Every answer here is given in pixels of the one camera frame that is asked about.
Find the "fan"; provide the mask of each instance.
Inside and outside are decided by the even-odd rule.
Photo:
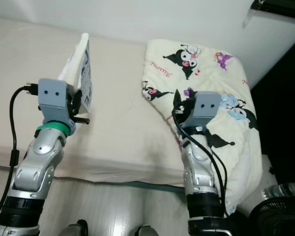
[[[271,198],[249,216],[256,236],[295,236],[295,197]]]

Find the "gray floor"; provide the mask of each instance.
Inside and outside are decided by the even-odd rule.
[[[261,191],[276,183],[268,173],[269,160],[263,157],[264,174],[255,193],[237,209],[246,215],[262,201]],[[7,171],[0,171],[0,197]],[[160,236],[187,236],[188,211],[183,194],[128,186],[94,184],[54,179],[40,219],[41,236],[56,236],[77,219],[89,224],[90,236],[133,236],[141,224],[150,224]]]

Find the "plastic bottle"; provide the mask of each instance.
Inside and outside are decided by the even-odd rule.
[[[263,191],[263,195],[265,199],[295,196],[295,183],[283,183],[271,186]]]

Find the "green ring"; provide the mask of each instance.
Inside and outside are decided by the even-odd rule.
[[[41,125],[40,127],[37,128],[37,130],[44,129],[44,128],[58,129],[62,131],[66,137],[68,137],[70,134],[70,129],[68,128],[68,126],[59,122],[50,122],[50,123]]]

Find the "white wall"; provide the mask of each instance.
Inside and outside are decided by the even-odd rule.
[[[247,20],[251,3],[252,0],[0,0],[0,16],[124,40],[167,38],[227,50],[241,60],[253,87],[294,44],[295,20],[268,13],[257,13]]]

